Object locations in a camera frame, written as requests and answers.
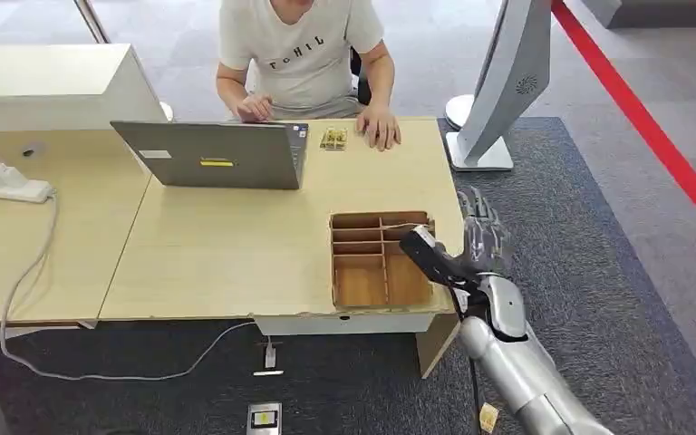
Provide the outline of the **person's left hand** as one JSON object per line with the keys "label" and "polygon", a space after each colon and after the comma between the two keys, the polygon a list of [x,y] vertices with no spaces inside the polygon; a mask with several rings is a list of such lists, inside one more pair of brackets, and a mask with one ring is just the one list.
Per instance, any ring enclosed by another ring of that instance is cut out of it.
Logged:
{"label": "person's left hand", "polygon": [[356,118],[355,129],[378,151],[401,144],[400,125],[387,105],[371,103],[366,106]]}

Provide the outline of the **person's right hand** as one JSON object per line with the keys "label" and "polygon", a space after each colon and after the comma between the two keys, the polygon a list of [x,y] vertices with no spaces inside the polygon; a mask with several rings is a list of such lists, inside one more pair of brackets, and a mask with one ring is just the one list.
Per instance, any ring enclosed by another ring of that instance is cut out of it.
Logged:
{"label": "person's right hand", "polygon": [[236,104],[235,115],[242,122],[266,122],[273,116],[272,99],[267,94],[249,93]]}

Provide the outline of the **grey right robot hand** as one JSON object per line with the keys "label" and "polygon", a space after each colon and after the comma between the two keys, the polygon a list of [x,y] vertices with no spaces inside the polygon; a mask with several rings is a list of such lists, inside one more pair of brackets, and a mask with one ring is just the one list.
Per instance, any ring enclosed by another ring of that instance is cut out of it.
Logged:
{"label": "grey right robot hand", "polygon": [[470,273],[506,276],[514,249],[498,212],[478,188],[466,186],[457,195],[463,217],[463,250],[457,256],[461,268]]}

